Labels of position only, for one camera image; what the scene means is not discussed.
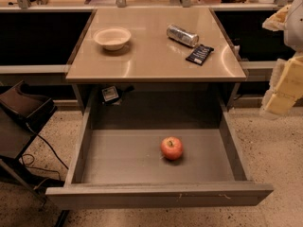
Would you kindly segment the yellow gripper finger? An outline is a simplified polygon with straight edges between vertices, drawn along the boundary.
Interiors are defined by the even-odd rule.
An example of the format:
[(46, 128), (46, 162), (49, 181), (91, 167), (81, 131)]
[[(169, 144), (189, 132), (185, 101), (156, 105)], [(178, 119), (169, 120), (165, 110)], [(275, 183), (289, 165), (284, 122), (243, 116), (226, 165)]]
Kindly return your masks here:
[(269, 85), (259, 113), (264, 118), (274, 120), (285, 115), (303, 97), (303, 56), (287, 61), (278, 59)]
[(286, 24), (286, 17), (290, 7), (290, 5), (286, 5), (282, 9), (279, 9), (276, 13), (271, 15), (263, 22), (262, 27), (271, 31), (284, 30)]

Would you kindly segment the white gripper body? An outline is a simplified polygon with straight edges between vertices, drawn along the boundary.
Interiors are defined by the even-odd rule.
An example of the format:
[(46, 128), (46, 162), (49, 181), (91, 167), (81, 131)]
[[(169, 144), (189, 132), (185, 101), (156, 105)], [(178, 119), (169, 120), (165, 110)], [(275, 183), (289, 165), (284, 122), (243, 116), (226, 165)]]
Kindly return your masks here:
[(288, 9), (284, 43), (296, 52), (303, 51), (303, 0), (294, 0)]

